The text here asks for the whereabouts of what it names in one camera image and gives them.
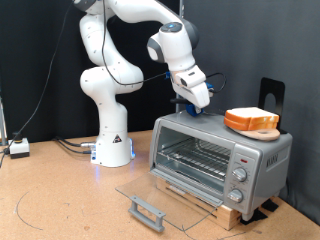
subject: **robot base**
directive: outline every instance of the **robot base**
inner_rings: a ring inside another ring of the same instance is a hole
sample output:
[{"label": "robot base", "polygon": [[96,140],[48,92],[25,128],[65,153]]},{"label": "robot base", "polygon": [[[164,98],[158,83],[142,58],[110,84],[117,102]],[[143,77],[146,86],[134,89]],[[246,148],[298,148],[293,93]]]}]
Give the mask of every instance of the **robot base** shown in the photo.
[{"label": "robot base", "polygon": [[121,167],[134,158],[131,139],[127,131],[120,133],[102,132],[91,149],[91,163],[105,167]]}]

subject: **black cable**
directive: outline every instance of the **black cable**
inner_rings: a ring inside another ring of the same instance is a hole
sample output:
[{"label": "black cable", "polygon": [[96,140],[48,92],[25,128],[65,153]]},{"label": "black cable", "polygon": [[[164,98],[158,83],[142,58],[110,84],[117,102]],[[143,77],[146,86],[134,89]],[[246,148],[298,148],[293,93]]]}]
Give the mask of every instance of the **black cable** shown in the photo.
[{"label": "black cable", "polygon": [[83,151],[83,152],[79,152],[79,151],[76,151],[76,150],[73,150],[71,148],[69,148],[68,146],[64,145],[62,142],[60,142],[60,140],[56,139],[56,141],[58,143],[60,143],[62,146],[64,146],[66,149],[70,150],[71,152],[74,152],[74,153],[80,153],[80,154],[91,154],[91,151]]},{"label": "black cable", "polygon": [[72,142],[68,142],[67,140],[63,139],[62,137],[59,137],[59,136],[56,136],[53,140],[60,140],[70,146],[73,146],[73,147],[81,147],[81,144],[78,144],[78,143],[72,143]]},{"label": "black cable", "polygon": [[[43,96],[44,96],[44,93],[47,89],[47,86],[48,86],[48,82],[49,82],[49,78],[50,78],[50,75],[51,75],[51,69],[52,69],[52,63],[53,63],[53,60],[57,54],[57,50],[58,50],[58,47],[59,47],[59,44],[60,44],[60,40],[61,40],[61,36],[62,36],[62,33],[63,33],[63,30],[64,30],[64,27],[65,27],[65,23],[66,23],[66,19],[67,19],[67,16],[68,16],[68,13],[69,13],[69,10],[70,10],[70,7],[71,5],[73,5],[73,1],[70,3],[65,15],[64,15],[64,19],[63,19],[63,24],[62,24],[62,28],[61,28],[61,31],[60,31],[60,35],[59,35],[59,38],[58,38],[58,43],[57,43],[57,46],[55,48],[55,51],[53,53],[53,56],[52,56],[52,59],[51,59],[51,62],[50,62],[50,66],[49,66],[49,72],[48,72],[48,77],[47,77],[47,81],[46,81],[46,84],[43,88],[43,91],[42,91],[42,94],[41,94],[41,97],[40,97],[40,100],[38,102],[38,105],[36,107],[36,109],[34,110],[33,114],[31,115],[31,117],[29,118],[29,120],[22,126],[22,128],[19,130],[18,134],[12,139],[11,143],[9,144],[9,146],[6,148],[7,149],[7,152],[10,150],[10,147],[12,145],[12,143],[14,142],[14,140],[16,139],[17,136],[19,136],[19,134],[22,132],[22,130],[28,125],[28,123],[31,121],[31,119],[34,117],[34,115],[36,114],[36,112],[38,111],[39,109],[39,106],[42,102],[42,99],[43,99]],[[6,155],[6,152],[4,151],[3,155],[2,155],[2,158],[1,158],[1,161],[0,161],[0,168],[2,166],[2,162],[3,162],[3,158],[4,156]]]},{"label": "black cable", "polygon": [[157,76],[154,76],[152,78],[148,78],[146,80],[143,80],[143,81],[140,81],[140,82],[135,82],[135,83],[120,83],[119,81],[117,81],[117,79],[111,74],[111,72],[109,71],[108,69],[108,66],[107,66],[107,63],[106,63],[106,59],[104,57],[104,45],[105,45],[105,42],[106,42],[106,31],[107,31],[107,21],[106,21],[106,6],[105,6],[105,0],[102,0],[103,2],[103,22],[104,22],[104,37],[103,37],[103,44],[102,44],[102,58],[103,58],[103,63],[104,63],[104,66],[106,67],[108,73],[110,74],[111,78],[116,82],[118,83],[119,85],[123,85],[123,86],[131,86],[131,85],[136,85],[136,84],[140,84],[140,83],[144,83],[144,82],[147,82],[147,81],[150,81],[150,80],[153,80],[157,77],[160,77],[160,76],[163,76],[163,75],[166,75],[166,73],[162,73],[162,74],[159,74]]},{"label": "black cable", "polygon": [[223,73],[213,73],[213,74],[210,74],[210,75],[208,75],[208,76],[206,76],[206,77],[207,77],[207,79],[208,79],[208,78],[213,77],[213,76],[216,76],[216,75],[222,75],[222,76],[224,77],[224,83],[223,83],[222,87],[221,87],[218,91],[216,91],[216,90],[214,90],[214,89],[209,90],[209,91],[212,92],[212,93],[219,93],[219,92],[221,92],[221,91],[224,89],[224,87],[226,86],[226,84],[227,84],[227,77],[226,77],[226,75],[224,75]]}]

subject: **oven rack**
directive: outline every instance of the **oven rack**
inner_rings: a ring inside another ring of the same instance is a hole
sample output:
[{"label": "oven rack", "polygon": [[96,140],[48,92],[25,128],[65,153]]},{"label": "oven rack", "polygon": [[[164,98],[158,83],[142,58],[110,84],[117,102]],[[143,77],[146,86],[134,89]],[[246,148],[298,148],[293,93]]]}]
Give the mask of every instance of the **oven rack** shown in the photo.
[{"label": "oven rack", "polygon": [[158,154],[224,182],[231,150],[189,138],[159,151]]}]

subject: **toaster oven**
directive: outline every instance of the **toaster oven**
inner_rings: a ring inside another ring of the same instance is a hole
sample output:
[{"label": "toaster oven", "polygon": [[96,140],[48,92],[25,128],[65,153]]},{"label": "toaster oven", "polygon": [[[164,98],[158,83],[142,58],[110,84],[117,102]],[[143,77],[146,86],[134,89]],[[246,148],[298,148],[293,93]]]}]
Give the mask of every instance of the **toaster oven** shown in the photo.
[{"label": "toaster oven", "polygon": [[[186,207],[181,203],[156,196],[157,178],[170,183],[175,192],[197,196],[213,206],[212,210],[223,204],[250,220],[257,207],[285,186],[292,136],[282,134],[270,142],[254,140],[225,126],[223,119],[205,113],[194,118],[185,111],[159,118],[150,147],[150,173],[117,190],[131,200],[135,196],[149,207],[153,205],[164,220],[180,229],[204,216],[185,213],[183,217]],[[133,201],[133,208],[137,205],[141,204]],[[171,211],[178,211],[178,217],[166,219]]]}]

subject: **orange bread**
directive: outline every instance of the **orange bread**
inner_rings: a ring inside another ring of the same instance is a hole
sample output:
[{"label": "orange bread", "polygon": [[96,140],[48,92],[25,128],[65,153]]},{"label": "orange bread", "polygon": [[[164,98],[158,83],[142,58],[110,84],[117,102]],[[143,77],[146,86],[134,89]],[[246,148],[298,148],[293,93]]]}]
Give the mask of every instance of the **orange bread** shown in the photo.
[{"label": "orange bread", "polygon": [[256,107],[228,110],[224,118],[225,125],[242,131],[276,128],[278,121],[278,115]]}]

